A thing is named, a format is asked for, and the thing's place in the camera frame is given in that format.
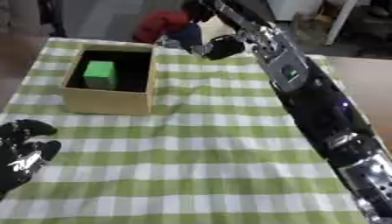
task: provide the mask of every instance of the table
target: table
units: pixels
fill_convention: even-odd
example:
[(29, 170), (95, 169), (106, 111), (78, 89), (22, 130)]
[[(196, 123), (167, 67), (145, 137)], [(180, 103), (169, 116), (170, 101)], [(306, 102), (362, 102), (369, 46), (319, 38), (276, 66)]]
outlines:
[(331, 57), (346, 91), (368, 116), (374, 129), (392, 150), (392, 61)]
[(0, 34), (0, 113), (30, 70), (46, 40)]
[(157, 48), (152, 115), (75, 115), (58, 85), (81, 41), (52, 38), (0, 115), (51, 123), (63, 143), (0, 203), (2, 223), (366, 223), (251, 55)]

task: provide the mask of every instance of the white cabinet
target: white cabinet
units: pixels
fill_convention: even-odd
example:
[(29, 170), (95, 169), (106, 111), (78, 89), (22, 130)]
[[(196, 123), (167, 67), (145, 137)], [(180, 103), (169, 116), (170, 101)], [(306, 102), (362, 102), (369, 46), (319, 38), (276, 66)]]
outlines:
[(297, 12), (315, 13), (323, 0), (268, 0), (277, 21), (291, 21)]

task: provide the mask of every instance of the green and white checkered tablecloth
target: green and white checkered tablecloth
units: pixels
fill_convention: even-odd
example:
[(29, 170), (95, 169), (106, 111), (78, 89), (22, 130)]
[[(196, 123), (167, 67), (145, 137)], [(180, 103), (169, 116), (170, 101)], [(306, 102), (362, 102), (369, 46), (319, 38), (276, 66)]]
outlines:
[(0, 117), (51, 123), (63, 143), (0, 223), (365, 223), (250, 54), (157, 48), (152, 115), (77, 115), (58, 87), (81, 41), (52, 38)]

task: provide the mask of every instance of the red object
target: red object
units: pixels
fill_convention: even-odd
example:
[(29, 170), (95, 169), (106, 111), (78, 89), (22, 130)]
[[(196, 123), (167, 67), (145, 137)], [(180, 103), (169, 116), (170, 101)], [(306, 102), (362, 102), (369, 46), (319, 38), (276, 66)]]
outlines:
[(134, 39), (144, 43), (154, 43), (164, 32), (176, 32), (189, 24), (185, 13), (155, 10), (137, 27)]

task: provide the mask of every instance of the open box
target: open box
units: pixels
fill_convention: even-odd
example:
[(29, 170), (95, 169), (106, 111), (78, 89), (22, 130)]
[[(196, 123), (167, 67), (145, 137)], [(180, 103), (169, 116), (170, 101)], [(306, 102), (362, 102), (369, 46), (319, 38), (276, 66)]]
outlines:
[[(152, 45), (83, 43), (80, 49), (60, 86), (69, 111), (126, 116), (146, 116), (151, 112), (156, 75)], [(91, 60), (115, 63), (115, 90), (87, 88), (83, 74)]]

